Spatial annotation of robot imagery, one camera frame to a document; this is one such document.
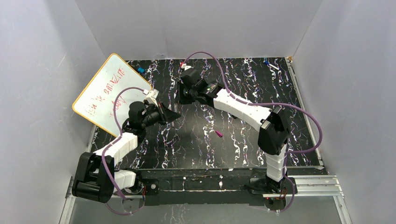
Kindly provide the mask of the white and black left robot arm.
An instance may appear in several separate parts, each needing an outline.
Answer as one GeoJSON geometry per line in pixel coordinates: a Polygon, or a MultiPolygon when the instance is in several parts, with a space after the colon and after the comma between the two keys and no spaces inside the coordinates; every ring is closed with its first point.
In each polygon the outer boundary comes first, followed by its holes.
{"type": "Polygon", "coordinates": [[[161,102],[131,103],[121,134],[102,149],[81,154],[71,189],[72,195],[107,203],[115,192],[134,186],[136,173],[129,170],[116,171],[115,165],[145,140],[147,127],[167,125],[180,117],[180,113],[166,108],[161,102]]]}

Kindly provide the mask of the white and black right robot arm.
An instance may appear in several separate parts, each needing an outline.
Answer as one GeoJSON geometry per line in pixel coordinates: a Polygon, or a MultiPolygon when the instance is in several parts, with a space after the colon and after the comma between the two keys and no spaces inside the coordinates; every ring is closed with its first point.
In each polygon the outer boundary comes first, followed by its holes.
{"type": "Polygon", "coordinates": [[[286,145],[290,125],[281,107],[274,110],[243,102],[239,96],[232,96],[221,83],[208,83],[198,71],[186,66],[177,83],[177,102],[182,105],[198,101],[203,105],[225,111],[248,123],[258,133],[258,147],[264,152],[267,163],[265,178],[247,185],[259,193],[280,193],[285,190],[286,145]]]}

